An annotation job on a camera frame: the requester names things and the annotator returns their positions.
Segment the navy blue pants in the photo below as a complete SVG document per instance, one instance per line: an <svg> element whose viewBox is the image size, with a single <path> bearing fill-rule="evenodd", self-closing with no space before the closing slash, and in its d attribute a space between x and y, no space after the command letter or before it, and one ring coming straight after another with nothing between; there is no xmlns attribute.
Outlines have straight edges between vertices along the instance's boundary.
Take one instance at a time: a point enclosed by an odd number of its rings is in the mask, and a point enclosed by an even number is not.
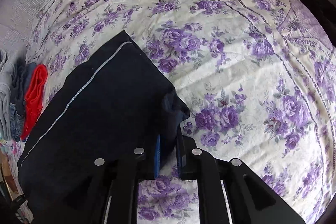
<svg viewBox="0 0 336 224"><path fill-rule="evenodd" d="M66 78L18 161L34 223L127 223L134 181L160 168L190 111L126 32Z"/></svg>

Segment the blue denim folded garment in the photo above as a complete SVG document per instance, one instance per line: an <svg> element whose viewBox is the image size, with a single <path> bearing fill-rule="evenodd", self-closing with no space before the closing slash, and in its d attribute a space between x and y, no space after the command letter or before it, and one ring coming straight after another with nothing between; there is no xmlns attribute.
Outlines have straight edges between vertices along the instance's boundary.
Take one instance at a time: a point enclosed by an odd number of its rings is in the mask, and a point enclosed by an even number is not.
<svg viewBox="0 0 336 224"><path fill-rule="evenodd" d="M33 72L37 65L26 64L23 59L15 63L12 85L10 88L10 135L16 142L20 141L25 121L25 94L30 86Z"/></svg>

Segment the grey folded garment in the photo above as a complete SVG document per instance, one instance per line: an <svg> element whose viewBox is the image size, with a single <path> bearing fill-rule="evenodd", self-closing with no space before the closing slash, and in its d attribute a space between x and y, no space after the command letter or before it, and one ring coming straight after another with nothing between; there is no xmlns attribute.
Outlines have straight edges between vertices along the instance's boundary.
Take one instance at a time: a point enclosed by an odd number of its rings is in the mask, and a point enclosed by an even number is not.
<svg viewBox="0 0 336 224"><path fill-rule="evenodd" d="M10 95L13 76L16 71L15 63L19 57L19 51L8 55L5 50L1 50L1 138L5 141L11 139Z"/></svg>

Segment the purple floral bed sheet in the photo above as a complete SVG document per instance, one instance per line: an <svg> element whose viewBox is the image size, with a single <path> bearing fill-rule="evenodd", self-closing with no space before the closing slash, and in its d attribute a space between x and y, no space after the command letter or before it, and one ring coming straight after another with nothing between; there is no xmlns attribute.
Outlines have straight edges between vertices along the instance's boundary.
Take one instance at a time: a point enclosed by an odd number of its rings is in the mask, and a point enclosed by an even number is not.
<svg viewBox="0 0 336 224"><path fill-rule="evenodd" d="M120 31L190 108L185 134L317 222L335 196L335 47L299 0L46 0L23 47L47 67L43 105Z"/></svg>

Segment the red folded garment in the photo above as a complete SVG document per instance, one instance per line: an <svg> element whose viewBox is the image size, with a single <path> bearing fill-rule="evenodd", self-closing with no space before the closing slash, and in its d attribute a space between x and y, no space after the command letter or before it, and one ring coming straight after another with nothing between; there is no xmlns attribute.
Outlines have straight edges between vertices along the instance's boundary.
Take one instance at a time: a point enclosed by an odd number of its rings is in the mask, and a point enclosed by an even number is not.
<svg viewBox="0 0 336 224"><path fill-rule="evenodd" d="M47 78L48 71L46 66L43 64L37 65L33 71L29 87L24 96L26 117L23 125L23 131L20 136L21 140L25 140L29 136L42 113L43 91Z"/></svg>

